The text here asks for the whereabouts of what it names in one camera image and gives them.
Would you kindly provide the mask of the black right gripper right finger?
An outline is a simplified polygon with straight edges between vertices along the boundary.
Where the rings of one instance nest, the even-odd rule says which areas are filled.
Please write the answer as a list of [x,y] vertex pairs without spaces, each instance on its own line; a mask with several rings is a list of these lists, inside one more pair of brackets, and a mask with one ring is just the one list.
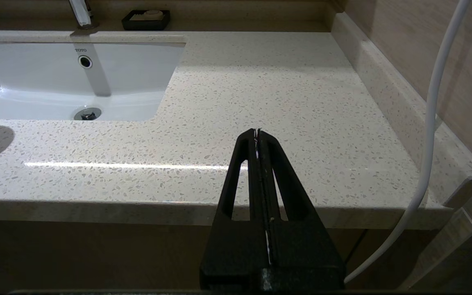
[[259,130],[269,266],[261,290],[342,290],[346,267],[280,143]]

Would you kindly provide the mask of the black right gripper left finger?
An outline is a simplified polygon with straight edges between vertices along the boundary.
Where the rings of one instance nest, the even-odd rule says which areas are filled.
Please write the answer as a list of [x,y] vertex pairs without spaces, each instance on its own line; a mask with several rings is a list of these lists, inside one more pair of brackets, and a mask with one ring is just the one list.
[[[200,287],[204,290],[255,289],[257,277],[270,264],[256,139],[256,129],[248,129],[236,140],[200,264]],[[237,221],[232,220],[232,215],[244,161],[247,161],[250,218]]]

